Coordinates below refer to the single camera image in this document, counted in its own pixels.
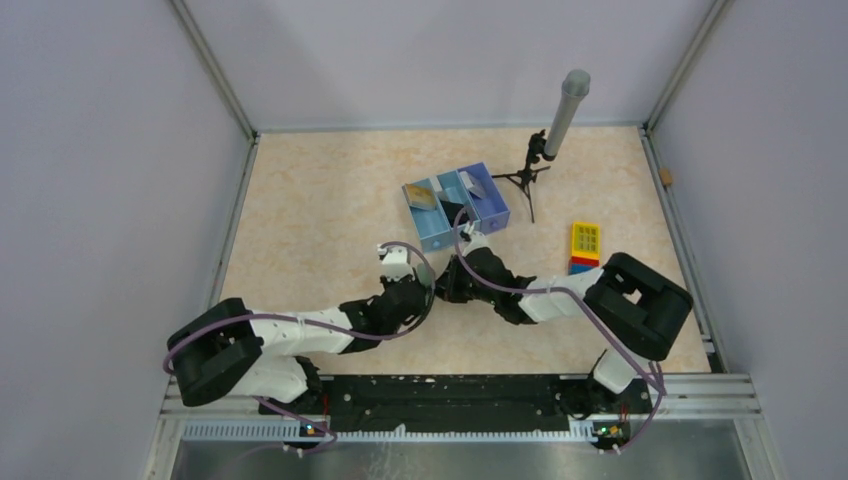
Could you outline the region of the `green leather card holder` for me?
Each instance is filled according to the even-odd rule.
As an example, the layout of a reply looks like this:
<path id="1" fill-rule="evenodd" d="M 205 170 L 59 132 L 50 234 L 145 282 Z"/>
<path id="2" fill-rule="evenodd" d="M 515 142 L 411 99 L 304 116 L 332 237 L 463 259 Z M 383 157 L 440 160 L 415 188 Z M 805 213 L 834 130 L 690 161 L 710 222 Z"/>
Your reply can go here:
<path id="1" fill-rule="evenodd" d="M 415 273 L 419 283 L 427 289 L 430 299 L 436 297 L 437 292 L 437 276 L 434 269 L 425 263 L 419 263 L 415 267 Z"/>

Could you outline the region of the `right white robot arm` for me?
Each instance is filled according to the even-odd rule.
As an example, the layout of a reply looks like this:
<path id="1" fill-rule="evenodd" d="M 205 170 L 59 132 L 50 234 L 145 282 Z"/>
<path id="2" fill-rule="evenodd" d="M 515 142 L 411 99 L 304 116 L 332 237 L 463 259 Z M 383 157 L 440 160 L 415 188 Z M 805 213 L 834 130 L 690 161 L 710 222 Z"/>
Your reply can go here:
<path id="1" fill-rule="evenodd" d="M 583 314 L 598 327 L 610 346 L 590 373 L 586 397 L 600 412 L 614 411 L 630 383 L 668 357 L 693 309 L 688 291 L 624 252 L 583 273 L 524 277 L 512 273 L 474 228 L 462 228 L 455 239 L 455 253 L 436 282 L 441 299 L 485 302 L 514 325 Z"/>

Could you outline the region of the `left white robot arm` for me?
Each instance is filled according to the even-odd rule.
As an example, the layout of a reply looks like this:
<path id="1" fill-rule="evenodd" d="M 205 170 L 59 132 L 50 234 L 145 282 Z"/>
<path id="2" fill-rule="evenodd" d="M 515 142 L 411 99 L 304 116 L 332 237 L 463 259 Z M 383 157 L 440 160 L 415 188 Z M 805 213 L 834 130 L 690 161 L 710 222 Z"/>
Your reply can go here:
<path id="1" fill-rule="evenodd" d="M 228 395 L 259 397 L 308 413 L 322 382 L 315 353 L 373 350 L 420 326 L 435 299 L 434 271 L 404 242 L 377 249 L 381 293 L 310 312 L 250 309 L 239 297 L 220 301 L 166 342 L 164 371 L 176 380 L 186 407 Z"/>

